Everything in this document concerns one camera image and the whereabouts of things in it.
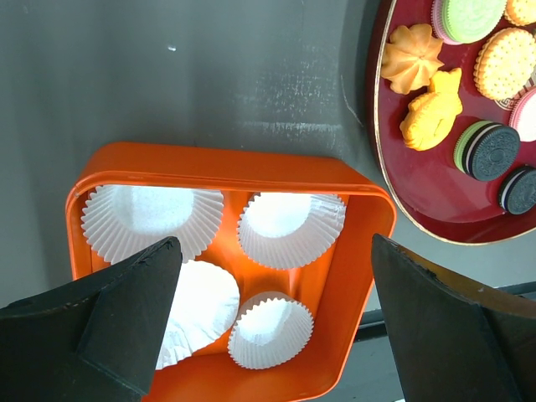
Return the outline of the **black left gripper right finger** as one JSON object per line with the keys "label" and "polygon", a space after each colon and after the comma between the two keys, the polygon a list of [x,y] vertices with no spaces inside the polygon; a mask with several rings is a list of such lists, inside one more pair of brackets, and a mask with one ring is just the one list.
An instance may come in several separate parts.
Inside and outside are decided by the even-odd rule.
{"label": "black left gripper right finger", "polygon": [[380,234],[376,289],[407,401],[533,401],[535,302],[474,281]]}

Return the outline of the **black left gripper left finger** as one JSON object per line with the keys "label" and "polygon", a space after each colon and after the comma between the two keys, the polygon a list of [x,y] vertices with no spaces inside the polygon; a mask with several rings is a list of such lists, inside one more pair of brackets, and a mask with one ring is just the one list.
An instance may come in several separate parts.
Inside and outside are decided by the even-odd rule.
{"label": "black left gripper left finger", "polygon": [[183,256],[167,237],[1,310],[3,401],[139,401],[152,386]]}

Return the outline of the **orange swirl cookie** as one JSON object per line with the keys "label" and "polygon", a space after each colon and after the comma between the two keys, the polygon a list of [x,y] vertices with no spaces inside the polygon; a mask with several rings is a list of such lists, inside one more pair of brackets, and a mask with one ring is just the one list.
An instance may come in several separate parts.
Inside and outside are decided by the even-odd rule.
{"label": "orange swirl cookie", "polygon": [[427,86],[444,65],[438,58],[442,45],[443,40],[433,35],[427,23],[400,25],[384,46],[380,76],[390,82],[393,92],[401,95]]}

